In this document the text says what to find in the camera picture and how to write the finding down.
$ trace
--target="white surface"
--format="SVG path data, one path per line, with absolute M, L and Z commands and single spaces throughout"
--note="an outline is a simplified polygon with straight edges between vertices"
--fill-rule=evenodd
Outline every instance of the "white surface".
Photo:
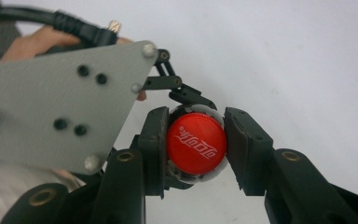
M 358 193 L 358 1 L 6 0 L 64 9 L 172 54 L 185 83 L 223 112 L 249 112 L 275 147 L 306 154 L 332 183 Z M 174 106 L 162 92 L 136 104 L 118 147 L 147 111 Z M 148 223 L 267 223 L 261 198 L 238 191 L 227 168 L 216 179 L 147 199 Z

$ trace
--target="black cable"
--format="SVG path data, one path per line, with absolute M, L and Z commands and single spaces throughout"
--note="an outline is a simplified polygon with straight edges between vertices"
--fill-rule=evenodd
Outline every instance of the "black cable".
M 25 7 L 0 7 L 0 21 L 32 21 L 51 25 L 55 30 L 80 38 L 88 47 L 114 45 L 117 35 L 60 11 L 48 12 Z

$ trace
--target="bottle cap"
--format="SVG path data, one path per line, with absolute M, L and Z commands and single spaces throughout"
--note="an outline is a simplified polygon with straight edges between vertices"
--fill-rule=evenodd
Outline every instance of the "bottle cap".
M 204 175 L 224 159 L 226 134 L 214 118 L 189 113 L 177 119 L 168 130 L 167 151 L 179 170 L 190 175 Z

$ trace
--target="gray metal plate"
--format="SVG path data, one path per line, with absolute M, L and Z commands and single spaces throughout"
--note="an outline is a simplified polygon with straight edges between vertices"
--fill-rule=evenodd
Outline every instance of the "gray metal plate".
M 107 157 L 157 54 L 143 56 L 142 41 L 0 63 L 0 160 L 89 174 L 85 159 Z M 89 68 L 87 77 L 77 67 Z M 96 76 L 107 82 L 99 85 Z M 57 131 L 55 119 L 68 120 Z M 87 133 L 77 136 L 76 125 Z

